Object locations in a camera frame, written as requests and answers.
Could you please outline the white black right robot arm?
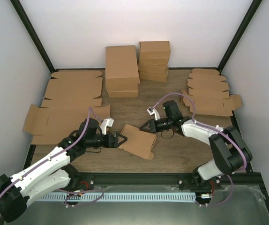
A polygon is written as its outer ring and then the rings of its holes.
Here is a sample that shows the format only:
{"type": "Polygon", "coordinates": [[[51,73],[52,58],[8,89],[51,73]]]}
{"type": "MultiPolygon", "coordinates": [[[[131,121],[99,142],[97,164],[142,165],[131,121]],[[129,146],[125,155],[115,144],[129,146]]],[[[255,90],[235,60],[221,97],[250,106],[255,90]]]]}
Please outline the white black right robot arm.
{"type": "Polygon", "coordinates": [[[213,159],[193,170],[192,180],[196,188],[203,189],[214,177],[230,175],[246,168],[253,159],[251,151],[235,127],[213,127],[184,117],[174,100],[164,102],[163,109],[166,117],[160,118],[155,108],[148,108],[148,113],[154,118],[139,129],[152,134],[172,130],[175,134],[194,138],[210,146],[213,159]]]}

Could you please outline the small brown cardboard box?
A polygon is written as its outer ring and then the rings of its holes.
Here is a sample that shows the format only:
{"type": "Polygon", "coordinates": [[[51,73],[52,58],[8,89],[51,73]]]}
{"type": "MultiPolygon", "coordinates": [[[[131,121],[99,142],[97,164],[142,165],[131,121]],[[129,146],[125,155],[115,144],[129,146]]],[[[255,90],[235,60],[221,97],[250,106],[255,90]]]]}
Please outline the small brown cardboard box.
{"type": "Polygon", "coordinates": [[[154,154],[152,148],[156,141],[155,134],[140,131],[139,128],[126,124],[121,134],[127,137],[127,141],[120,148],[146,160],[152,160],[154,154]]]}

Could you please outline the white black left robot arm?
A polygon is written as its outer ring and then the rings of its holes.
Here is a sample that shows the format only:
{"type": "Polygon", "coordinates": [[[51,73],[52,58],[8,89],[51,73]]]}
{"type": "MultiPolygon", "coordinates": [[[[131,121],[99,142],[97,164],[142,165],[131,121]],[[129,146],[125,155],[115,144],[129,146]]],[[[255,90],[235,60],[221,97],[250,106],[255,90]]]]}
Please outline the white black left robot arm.
{"type": "Polygon", "coordinates": [[[108,133],[114,120],[98,122],[89,118],[78,130],[58,143],[45,157],[28,168],[7,176],[0,176],[0,218],[12,222],[42,196],[59,190],[65,192],[80,185],[79,172],[71,162],[82,156],[88,148],[118,148],[127,137],[108,133]]]}

